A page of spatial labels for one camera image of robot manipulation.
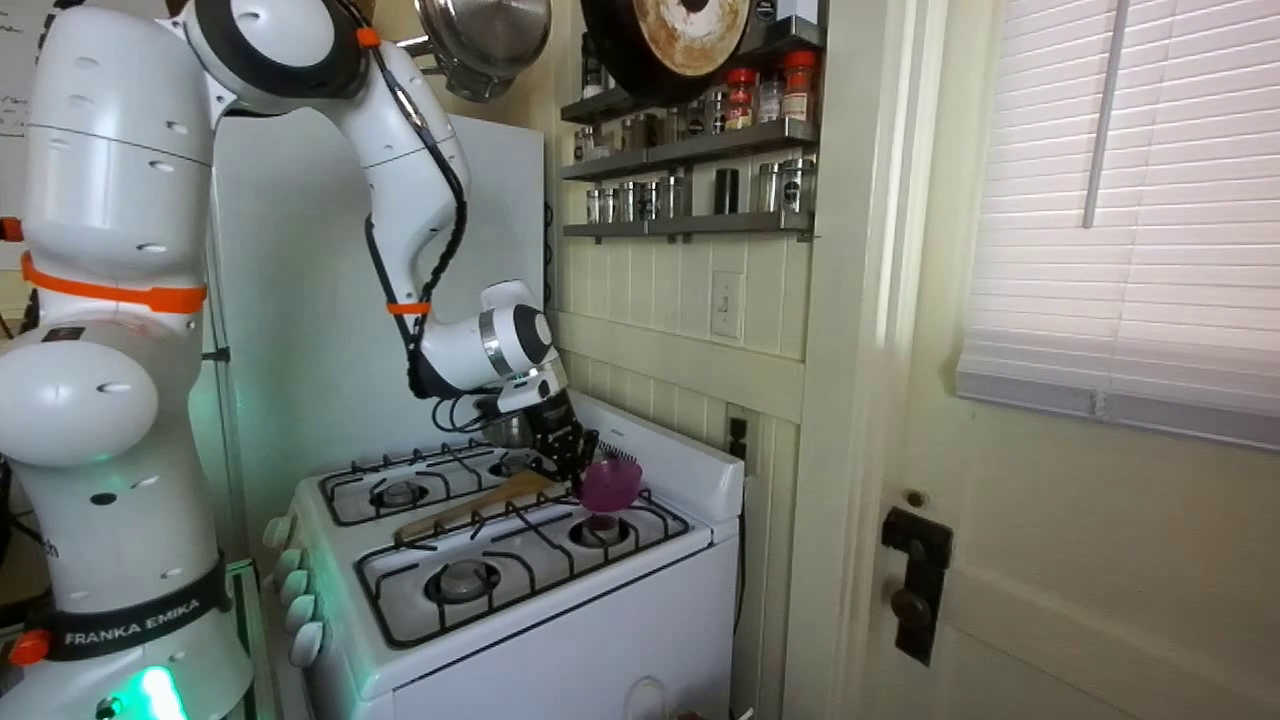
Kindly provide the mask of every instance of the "white refrigerator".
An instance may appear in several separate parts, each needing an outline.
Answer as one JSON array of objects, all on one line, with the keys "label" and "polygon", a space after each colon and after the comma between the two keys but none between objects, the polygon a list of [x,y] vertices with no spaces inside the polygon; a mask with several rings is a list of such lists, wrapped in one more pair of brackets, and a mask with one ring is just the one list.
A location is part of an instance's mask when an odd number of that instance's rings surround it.
[{"label": "white refrigerator", "polygon": [[[472,166],[472,221],[438,315],[472,315],[481,290],[503,281],[526,281],[539,305],[544,139],[465,115],[456,130]],[[298,479],[355,455],[462,440],[438,432],[434,403],[410,393],[364,207],[355,154],[324,115],[223,119],[203,349],[227,359],[203,359],[193,424],[233,557],[251,550]]]}]

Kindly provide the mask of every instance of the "cooking pot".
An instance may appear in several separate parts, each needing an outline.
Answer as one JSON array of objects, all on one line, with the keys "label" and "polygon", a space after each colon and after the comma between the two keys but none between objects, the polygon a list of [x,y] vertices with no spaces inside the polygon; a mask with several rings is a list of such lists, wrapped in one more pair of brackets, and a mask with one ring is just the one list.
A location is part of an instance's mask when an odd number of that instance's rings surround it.
[{"label": "cooking pot", "polygon": [[508,91],[551,30],[548,0],[416,0],[413,9],[447,91],[465,98],[497,98]]},{"label": "cooking pot", "polygon": [[644,105],[699,94],[733,61],[757,0],[580,0],[601,63]]}]

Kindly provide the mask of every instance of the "white stove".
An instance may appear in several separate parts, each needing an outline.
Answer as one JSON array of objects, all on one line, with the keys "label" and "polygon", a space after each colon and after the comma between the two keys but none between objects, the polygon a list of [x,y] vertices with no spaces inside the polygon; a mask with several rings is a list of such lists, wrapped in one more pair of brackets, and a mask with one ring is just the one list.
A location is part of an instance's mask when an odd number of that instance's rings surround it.
[{"label": "white stove", "polygon": [[315,714],[730,714],[739,458],[590,394],[576,416],[644,467],[634,506],[590,515],[551,487],[398,544],[536,462],[503,446],[399,451],[298,487],[268,523],[265,586]]}]

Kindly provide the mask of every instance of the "window blind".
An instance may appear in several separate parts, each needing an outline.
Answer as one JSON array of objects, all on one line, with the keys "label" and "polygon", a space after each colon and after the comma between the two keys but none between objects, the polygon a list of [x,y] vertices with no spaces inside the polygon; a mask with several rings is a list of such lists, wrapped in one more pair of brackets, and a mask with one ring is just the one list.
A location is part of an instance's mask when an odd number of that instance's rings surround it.
[{"label": "window blind", "polygon": [[1280,5],[1009,0],[961,394],[1280,446]]}]

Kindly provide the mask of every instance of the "door latch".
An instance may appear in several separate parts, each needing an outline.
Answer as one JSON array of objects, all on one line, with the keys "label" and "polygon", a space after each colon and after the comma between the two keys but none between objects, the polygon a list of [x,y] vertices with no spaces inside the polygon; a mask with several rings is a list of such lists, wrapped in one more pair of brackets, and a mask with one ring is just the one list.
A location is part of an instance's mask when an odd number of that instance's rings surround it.
[{"label": "door latch", "polygon": [[935,610],[944,605],[944,577],[953,563],[953,527],[894,506],[879,523],[879,544],[908,550],[908,577],[888,591],[897,649],[927,665]]}]

